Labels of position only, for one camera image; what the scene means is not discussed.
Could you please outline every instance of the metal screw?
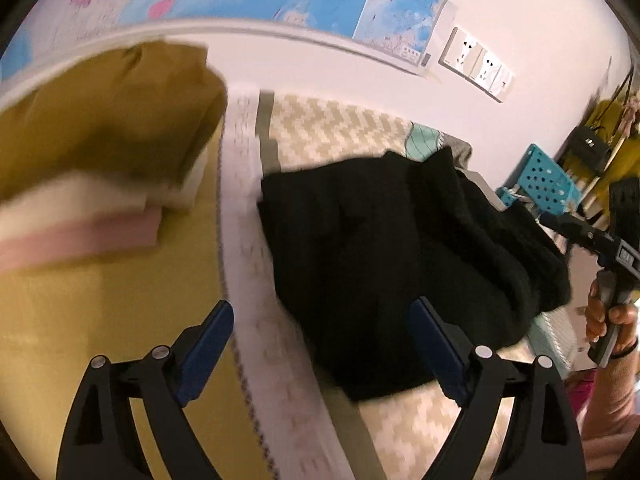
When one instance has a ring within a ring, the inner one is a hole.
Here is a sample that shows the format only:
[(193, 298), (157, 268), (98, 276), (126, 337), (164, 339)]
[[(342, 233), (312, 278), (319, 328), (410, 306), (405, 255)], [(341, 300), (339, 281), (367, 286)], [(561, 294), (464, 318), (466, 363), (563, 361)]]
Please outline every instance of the metal screw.
[(540, 363), (540, 366), (542, 366), (543, 368), (551, 368), (554, 365), (554, 362), (548, 358), (546, 355), (541, 355), (538, 358), (538, 362)]
[(91, 359), (91, 368), (102, 368), (107, 362), (107, 358), (104, 355), (97, 355)]
[(476, 347), (476, 355), (482, 359), (488, 359), (494, 353), (488, 346), (480, 345)]
[(169, 347), (168, 346), (156, 346), (152, 351), (151, 355), (154, 359), (164, 359), (169, 355)]

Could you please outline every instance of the blue gripper pad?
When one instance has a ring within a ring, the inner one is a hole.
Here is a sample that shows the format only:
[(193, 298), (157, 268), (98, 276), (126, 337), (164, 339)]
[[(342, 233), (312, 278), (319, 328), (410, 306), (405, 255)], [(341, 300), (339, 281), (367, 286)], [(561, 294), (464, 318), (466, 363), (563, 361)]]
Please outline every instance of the blue gripper pad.
[(466, 384), (471, 342), (460, 327), (444, 323), (426, 298), (409, 305), (406, 325), (424, 367), (433, 372), (449, 399), (464, 406), (471, 394)]
[(200, 333), (180, 362), (180, 384), (175, 399), (182, 408), (202, 393), (233, 329), (234, 310), (226, 301), (219, 301), (201, 325), (187, 329)]

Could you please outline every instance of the white wall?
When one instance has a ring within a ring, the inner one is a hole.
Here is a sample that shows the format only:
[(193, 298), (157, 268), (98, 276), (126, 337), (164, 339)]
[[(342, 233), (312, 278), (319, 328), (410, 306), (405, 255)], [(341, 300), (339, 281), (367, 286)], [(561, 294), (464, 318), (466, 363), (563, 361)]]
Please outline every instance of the white wall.
[[(505, 103), (437, 63), (454, 25), (513, 70)], [(209, 43), (210, 62), (230, 83), (367, 105), (468, 140), (471, 169), (493, 187), (529, 143), (555, 155), (590, 97), (599, 87), (609, 95), (629, 66), (626, 34), (603, 0), (450, 0), (428, 46), (434, 59), (427, 77), (277, 38), (216, 34), (197, 41)]]

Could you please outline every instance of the black folded garment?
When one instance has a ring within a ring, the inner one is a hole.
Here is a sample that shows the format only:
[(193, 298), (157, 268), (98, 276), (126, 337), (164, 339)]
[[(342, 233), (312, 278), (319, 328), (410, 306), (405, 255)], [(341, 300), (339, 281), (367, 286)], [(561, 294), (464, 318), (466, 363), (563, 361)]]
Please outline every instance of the black folded garment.
[(449, 148), (275, 173), (258, 204), (276, 292), (351, 400), (433, 379), (405, 311), (427, 297), (474, 344), (516, 344), (568, 302), (562, 254), (520, 203), (496, 211)]

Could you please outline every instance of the wall socket panel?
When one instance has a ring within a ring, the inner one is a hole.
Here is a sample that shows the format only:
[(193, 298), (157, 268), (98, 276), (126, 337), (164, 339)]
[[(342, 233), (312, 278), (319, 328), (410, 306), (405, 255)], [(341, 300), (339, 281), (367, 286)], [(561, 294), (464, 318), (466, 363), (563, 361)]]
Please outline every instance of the wall socket panel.
[(498, 102), (507, 97), (514, 77), (500, 59), (465, 30), (455, 27), (440, 64), (484, 90)]

